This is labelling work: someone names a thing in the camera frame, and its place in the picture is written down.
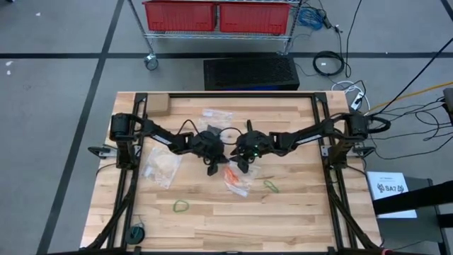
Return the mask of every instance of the wooden table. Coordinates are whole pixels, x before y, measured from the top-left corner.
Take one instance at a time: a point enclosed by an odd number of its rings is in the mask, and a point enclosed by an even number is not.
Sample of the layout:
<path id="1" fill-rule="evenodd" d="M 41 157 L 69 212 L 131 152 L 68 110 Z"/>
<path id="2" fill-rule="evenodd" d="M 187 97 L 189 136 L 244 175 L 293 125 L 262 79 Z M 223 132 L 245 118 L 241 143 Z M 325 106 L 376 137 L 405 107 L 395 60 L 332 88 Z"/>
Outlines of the wooden table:
<path id="1" fill-rule="evenodd" d="M 326 95 L 331 115 L 348 110 L 343 92 L 327 91 Z M 133 100 L 132 92 L 118 93 L 113 114 L 131 113 Z M 232 112 L 232 126 L 243 132 L 248 119 L 254 129 L 264 133 L 294 132 L 314 124 L 307 98 L 172 98 L 171 115 L 152 119 L 163 128 L 177 132 L 186 119 L 197 124 L 205 108 Z M 183 131 L 193 130 L 191 125 L 186 125 Z M 228 131 L 234 142 L 237 133 Z M 115 145 L 108 136 L 105 142 Z M 145 139 L 142 165 L 155 146 L 165 148 Z M 231 150 L 232 146 L 226 146 L 226 153 Z M 114 159 L 101 160 L 101 166 L 113 162 Z M 183 155 L 168 190 L 140 176 L 132 224 L 141 220 L 145 225 L 142 250 L 326 251 L 326 247 L 335 247 L 318 143 L 299 146 L 285 157 L 265 155 L 254 164 L 261 170 L 247 198 L 226 188 L 222 171 L 209 177 L 202 160 L 192 154 Z M 349 165 L 362 168 L 358 159 L 350 160 Z M 93 241 L 112 215 L 119 175 L 120 170 L 111 166 L 97 176 L 81 247 Z M 352 216 L 379 245 L 379 229 L 365 177 L 351 169 L 343 170 L 343 177 Z M 264 180 L 272 181 L 280 193 L 266 188 Z M 177 200 L 188 201 L 190 209 L 173 212 Z M 116 246 L 120 243 L 123 222 L 124 214 L 118 225 Z M 342 217 L 340 225 L 347 247 L 348 235 Z"/>

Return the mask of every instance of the plastic bag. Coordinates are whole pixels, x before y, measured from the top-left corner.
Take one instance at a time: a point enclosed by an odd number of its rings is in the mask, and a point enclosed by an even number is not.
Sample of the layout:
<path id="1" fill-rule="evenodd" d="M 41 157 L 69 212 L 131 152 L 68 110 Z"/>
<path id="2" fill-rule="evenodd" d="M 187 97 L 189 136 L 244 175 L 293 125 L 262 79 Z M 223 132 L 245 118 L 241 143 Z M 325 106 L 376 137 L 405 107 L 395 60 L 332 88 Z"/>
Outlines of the plastic bag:
<path id="1" fill-rule="evenodd" d="M 259 166 L 249 165 L 248 173 L 245 174 L 239 169 L 236 162 L 231 161 L 224 167 L 225 185 L 230 191 L 245 198 L 259 170 Z"/>
<path id="2" fill-rule="evenodd" d="M 168 150 L 154 147 L 144 164 L 142 175 L 151 179 L 160 187 L 168 189 L 181 164 L 182 158 L 182 156 L 175 155 Z"/>
<path id="3" fill-rule="evenodd" d="M 198 120 L 198 126 L 201 130 L 207 130 L 218 135 L 224 128 L 231 127 L 233 113 L 224 112 L 221 110 L 203 109 L 203 117 Z"/>

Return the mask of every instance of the cardboard box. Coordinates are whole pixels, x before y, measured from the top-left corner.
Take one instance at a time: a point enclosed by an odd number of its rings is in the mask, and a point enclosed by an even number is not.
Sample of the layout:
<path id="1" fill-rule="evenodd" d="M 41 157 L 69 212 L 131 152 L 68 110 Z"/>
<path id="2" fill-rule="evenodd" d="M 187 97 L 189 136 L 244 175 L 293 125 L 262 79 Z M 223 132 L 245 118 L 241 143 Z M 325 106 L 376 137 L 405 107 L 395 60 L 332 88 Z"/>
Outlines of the cardboard box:
<path id="1" fill-rule="evenodd" d="M 170 115 L 170 97 L 168 94 L 148 94 L 147 113 L 149 117 Z"/>

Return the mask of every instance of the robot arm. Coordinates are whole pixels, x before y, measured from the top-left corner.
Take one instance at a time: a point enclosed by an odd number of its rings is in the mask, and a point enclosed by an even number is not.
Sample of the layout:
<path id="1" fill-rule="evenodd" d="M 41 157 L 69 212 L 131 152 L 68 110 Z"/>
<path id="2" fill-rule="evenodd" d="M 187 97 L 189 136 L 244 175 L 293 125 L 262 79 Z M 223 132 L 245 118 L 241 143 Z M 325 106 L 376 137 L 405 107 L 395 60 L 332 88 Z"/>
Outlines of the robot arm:
<path id="1" fill-rule="evenodd" d="M 335 123 L 340 120 L 345 121 L 345 133 L 334 127 Z M 381 122 L 384 127 L 369 129 L 368 126 L 371 121 Z M 236 149 L 231 152 L 231 155 L 234 155 L 231 160 L 238 163 L 238 167 L 242 172 L 247 173 L 248 164 L 252 163 L 256 157 L 262 157 L 269 153 L 283 157 L 294 151 L 299 145 L 324 137 L 332 137 L 339 140 L 339 146 L 332 148 L 335 153 L 332 153 L 332 156 L 329 154 L 329 156 L 340 157 L 345 155 L 356 142 L 366 140 L 368 134 L 383 132 L 389 128 L 390 122 L 383 118 L 363 116 L 358 113 L 339 113 L 318 124 L 296 132 L 270 132 L 269 135 L 265 135 L 253 130 L 251 122 L 248 120 L 248 132 L 238 137 Z"/>
<path id="2" fill-rule="evenodd" d="M 140 129 L 130 132 L 137 123 L 140 125 Z M 223 142 L 211 132 L 202 131 L 195 136 L 192 132 L 174 135 L 152 120 L 142 119 L 132 114 L 118 113 L 112 116 L 110 124 L 110 139 L 117 143 L 118 148 L 117 168 L 133 169 L 138 164 L 138 157 L 132 142 L 143 137 L 150 137 L 166 145 L 174 154 L 193 153 L 203 158 L 203 162 L 209 166 L 207 169 L 209 176 L 217 172 L 217 164 L 228 162 L 223 155 Z"/>

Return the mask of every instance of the wire shelf cart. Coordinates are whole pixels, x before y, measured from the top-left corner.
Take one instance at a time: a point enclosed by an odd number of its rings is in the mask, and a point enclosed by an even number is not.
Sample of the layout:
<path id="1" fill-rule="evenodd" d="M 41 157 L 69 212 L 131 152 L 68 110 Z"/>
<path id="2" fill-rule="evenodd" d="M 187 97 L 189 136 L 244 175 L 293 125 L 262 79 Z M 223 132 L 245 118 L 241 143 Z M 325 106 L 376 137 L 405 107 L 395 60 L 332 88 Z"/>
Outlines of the wire shelf cart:
<path id="1" fill-rule="evenodd" d="M 152 71 L 155 70 L 159 62 L 157 61 L 156 53 L 153 50 L 151 41 L 154 38 L 169 38 L 169 39 L 230 39 L 230 40 L 279 40 L 283 41 L 283 50 L 277 52 L 281 55 L 286 55 L 289 51 L 289 45 L 293 40 L 294 29 L 296 28 L 297 19 L 294 18 L 292 24 L 284 35 L 273 35 L 267 33 L 223 33 L 219 31 L 219 25 L 216 26 L 214 31 L 200 32 L 200 31 L 150 31 L 146 32 L 140 17 L 137 14 L 132 0 L 127 0 L 132 13 L 134 14 L 135 20 L 142 32 L 143 38 L 147 43 L 149 49 L 149 55 L 144 58 L 145 67 Z M 234 3 L 264 3 L 264 4 L 294 4 L 297 6 L 295 11 L 295 17 L 299 15 L 301 6 L 304 0 L 210 0 L 210 2 L 234 2 Z"/>

